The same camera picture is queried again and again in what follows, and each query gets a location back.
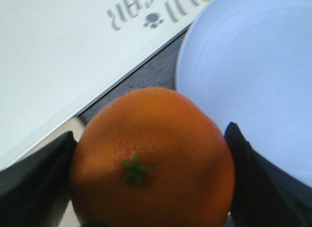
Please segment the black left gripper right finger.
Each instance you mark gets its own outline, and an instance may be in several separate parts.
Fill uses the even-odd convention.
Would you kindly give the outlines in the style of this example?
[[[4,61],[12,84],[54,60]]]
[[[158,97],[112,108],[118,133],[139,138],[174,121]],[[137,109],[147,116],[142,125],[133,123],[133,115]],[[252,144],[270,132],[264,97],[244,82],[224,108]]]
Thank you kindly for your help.
[[[231,217],[236,227],[310,227],[312,189],[257,153],[231,122],[225,139],[234,158]]]

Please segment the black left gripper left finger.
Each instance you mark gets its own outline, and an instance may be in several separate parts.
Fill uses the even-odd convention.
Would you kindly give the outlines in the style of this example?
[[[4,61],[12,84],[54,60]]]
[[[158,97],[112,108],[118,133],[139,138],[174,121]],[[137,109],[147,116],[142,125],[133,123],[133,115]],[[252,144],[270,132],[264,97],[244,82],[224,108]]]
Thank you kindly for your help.
[[[68,174],[77,143],[65,132],[0,172],[2,227],[57,227],[69,203]]]

